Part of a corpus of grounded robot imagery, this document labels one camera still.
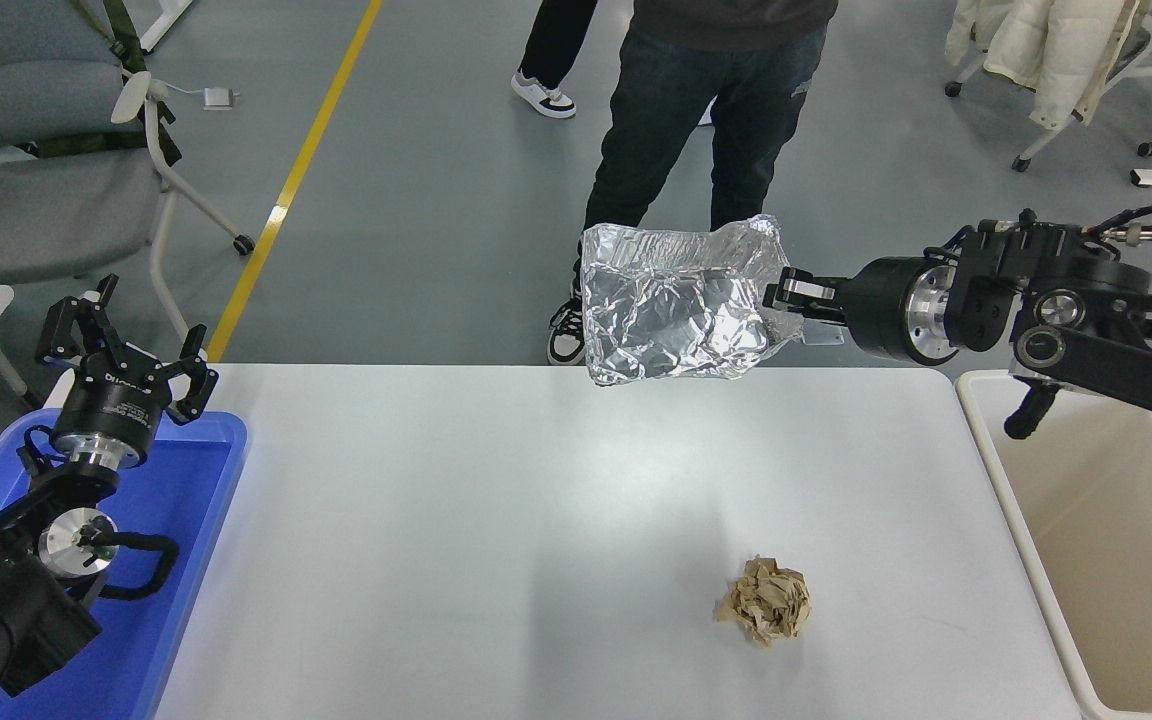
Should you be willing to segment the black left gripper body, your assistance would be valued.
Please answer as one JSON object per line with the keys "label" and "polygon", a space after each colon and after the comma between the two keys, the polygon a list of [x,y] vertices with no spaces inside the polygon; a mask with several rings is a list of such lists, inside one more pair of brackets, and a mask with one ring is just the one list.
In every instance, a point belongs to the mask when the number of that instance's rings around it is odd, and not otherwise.
{"label": "black left gripper body", "polygon": [[161,361],[129,350],[83,357],[65,404],[50,432],[50,445],[74,454],[82,439],[101,435],[126,446],[127,456],[146,456],[172,392]]}

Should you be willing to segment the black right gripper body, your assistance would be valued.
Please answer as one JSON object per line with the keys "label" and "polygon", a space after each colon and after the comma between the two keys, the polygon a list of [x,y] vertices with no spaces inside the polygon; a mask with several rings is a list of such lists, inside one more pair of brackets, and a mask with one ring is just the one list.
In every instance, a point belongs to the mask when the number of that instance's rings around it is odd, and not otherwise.
{"label": "black right gripper body", "polygon": [[846,327],[861,350],[923,366],[940,364],[937,357],[916,348],[908,324],[916,281],[937,266],[924,258],[881,258],[865,265],[838,291]]}

